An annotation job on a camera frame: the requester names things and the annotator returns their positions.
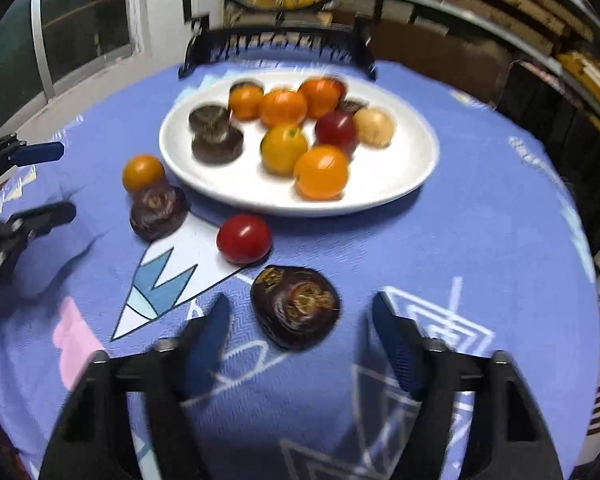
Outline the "red cherry tomato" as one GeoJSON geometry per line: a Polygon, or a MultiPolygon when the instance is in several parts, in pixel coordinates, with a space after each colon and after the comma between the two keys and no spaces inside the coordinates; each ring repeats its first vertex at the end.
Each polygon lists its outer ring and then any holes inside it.
{"type": "Polygon", "coordinates": [[[216,236],[216,246],[230,263],[241,266],[255,263],[271,250],[271,230],[253,214],[238,214],[222,224],[216,236]]]}

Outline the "dark chestnut fruit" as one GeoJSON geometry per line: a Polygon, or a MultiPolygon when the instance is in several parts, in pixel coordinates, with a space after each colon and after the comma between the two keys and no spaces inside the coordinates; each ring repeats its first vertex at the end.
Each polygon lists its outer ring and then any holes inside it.
{"type": "Polygon", "coordinates": [[[177,231],[189,213],[181,188],[159,182],[143,188],[134,197],[130,226],[145,242],[161,240],[177,231]]]}

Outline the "pale beige fruit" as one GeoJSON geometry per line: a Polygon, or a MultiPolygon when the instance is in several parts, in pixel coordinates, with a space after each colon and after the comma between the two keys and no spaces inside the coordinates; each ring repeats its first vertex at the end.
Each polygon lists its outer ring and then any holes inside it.
{"type": "Polygon", "coordinates": [[[392,117],[376,107],[361,108],[353,115],[353,122],[358,140],[373,148],[388,148],[396,132],[392,117]]]}

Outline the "yellow orange tangerine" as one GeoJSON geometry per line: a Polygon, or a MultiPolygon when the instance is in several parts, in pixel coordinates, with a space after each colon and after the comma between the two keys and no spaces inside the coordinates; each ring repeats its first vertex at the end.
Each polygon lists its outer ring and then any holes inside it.
{"type": "Polygon", "coordinates": [[[308,151],[309,143],[301,127],[283,124],[271,128],[260,143],[261,162],[269,174],[291,177],[297,160],[308,151]]]}

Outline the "red plum fruit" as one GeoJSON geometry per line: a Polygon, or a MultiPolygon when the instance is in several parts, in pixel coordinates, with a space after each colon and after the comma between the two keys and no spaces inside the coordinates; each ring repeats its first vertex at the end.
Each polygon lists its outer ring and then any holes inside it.
{"type": "Polygon", "coordinates": [[[341,110],[325,114],[314,126],[317,144],[332,145],[351,157],[358,147],[358,133],[350,114],[341,110]]]}

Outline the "large dark mangosteen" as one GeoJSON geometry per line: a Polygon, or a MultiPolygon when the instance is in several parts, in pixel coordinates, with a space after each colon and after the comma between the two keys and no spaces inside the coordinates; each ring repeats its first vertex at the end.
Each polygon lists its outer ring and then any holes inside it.
{"type": "Polygon", "coordinates": [[[223,105],[204,104],[193,108],[188,115],[188,124],[193,134],[215,134],[222,132],[230,123],[230,111],[223,105]]]}

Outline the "dark brown mangosteen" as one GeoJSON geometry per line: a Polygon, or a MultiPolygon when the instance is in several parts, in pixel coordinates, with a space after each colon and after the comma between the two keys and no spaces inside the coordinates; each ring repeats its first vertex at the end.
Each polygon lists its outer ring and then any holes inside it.
{"type": "Polygon", "coordinates": [[[193,156],[207,165],[234,162],[244,149],[244,134],[234,126],[218,131],[199,131],[192,140],[193,156]]]}

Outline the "yellow kumquat fruit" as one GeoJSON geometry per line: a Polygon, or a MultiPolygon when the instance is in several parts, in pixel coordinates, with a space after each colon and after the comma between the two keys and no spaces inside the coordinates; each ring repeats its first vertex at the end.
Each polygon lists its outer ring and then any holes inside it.
{"type": "Polygon", "coordinates": [[[228,107],[235,119],[252,122],[260,117],[260,104],[264,91],[255,84],[242,84],[230,89],[228,107]]]}

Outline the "blue patterned tablecloth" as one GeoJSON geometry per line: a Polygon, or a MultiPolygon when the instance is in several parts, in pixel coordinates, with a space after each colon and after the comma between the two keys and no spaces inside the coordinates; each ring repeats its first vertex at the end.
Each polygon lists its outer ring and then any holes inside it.
{"type": "Polygon", "coordinates": [[[217,479],[385,479],[411,430],[414,402],[390,370],[368,311],[385,292],[397,314],[464,353],[509,352],[570,474],[588,432],[600,371],[594,264],[576,206],[541,144],[454,90],[399,65],[377,87],[437,133],[426,183],[390,204],[325,219],[271,218],[270,263],[308,266],[342,301],[316,347],[286,352],[250,307],[252,269],[219,255],[234,209],[198,193],[170,240],[141,242],[129,224],[124,164],[157,154],[172,106],[249,64],[175,68],[75,114],[58,162],[18,172],[0,216],[72,200],[76,218],[34,240],[0,285],[0,425],[37,472],[86,358],[124,356],[178,332],[217,294],[232,304],[220,366],[186,406],[217,479]]]}

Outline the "white round plate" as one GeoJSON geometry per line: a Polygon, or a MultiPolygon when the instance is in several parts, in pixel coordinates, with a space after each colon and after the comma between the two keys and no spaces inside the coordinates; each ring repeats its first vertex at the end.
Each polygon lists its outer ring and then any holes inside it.
{"type": "Polygon", "coordinates": [[[297,88],[312,76],[325,76],[316,68],[274,68],[220,76],[205,76],[200,86],[185,90],[174,102],[159,130],[159,150],[164,164],[190,188],[220,203],[285,217],[332,217],[388,204],[419,188],[436,168],[439,141],[425,118],[400,96],[371,81],[341,74],[348,97],[378,107],[396,125],[386,148],[359,146],[352,157],[349,181],[336,200],[306,200],[290,179],[268,174],[261,164],[260,142],[265,133],[260,122],[242,125],[244,147],[234,162],[208,165],[196,159],[188,115],[199,105],[224,104],[230,86],[241,79],[264,85],[266,91],[297,88]]]}

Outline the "round deer art screen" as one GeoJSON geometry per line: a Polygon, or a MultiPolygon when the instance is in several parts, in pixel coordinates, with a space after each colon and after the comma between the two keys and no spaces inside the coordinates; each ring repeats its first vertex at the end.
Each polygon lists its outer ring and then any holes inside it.
{"type": "Polygon", "coordinates": [[[369,80],[377,79],[370,37],[365,32],[370,20],[356,18],[353,25],[346,26],[301,24],[287,18],[291,13],[321,12],[335,0],[224,1],[248,13],[271,14],[274,21],[271,24],[212,27],[209,15],[196,15],[192,0],[183,0],[184,21],[189,24],[192,36],[178,69],[181,79],[189,77],[199,66],[239,58],[254,49],[276,48],[308,51],[316,58],[352,65],[369,80]]]}

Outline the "window with white frame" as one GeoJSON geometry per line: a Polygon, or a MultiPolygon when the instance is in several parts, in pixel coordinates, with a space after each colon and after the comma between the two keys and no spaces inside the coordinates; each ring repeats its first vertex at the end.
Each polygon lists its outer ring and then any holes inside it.
{"type": "Polygon", "coordinates": [[[0,21],[0,132],[133,51],[128,0],[15,0],[0,21]]]}

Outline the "white wall shelf unit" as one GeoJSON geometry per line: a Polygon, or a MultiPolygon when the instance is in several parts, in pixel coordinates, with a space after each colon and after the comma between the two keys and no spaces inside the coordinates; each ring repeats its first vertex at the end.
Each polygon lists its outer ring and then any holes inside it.
{"type": "Polygon", "coordinates": [[[600,120],[600,14],[588,0],[375,0],[374,15],[532,63],[600,120]]]}

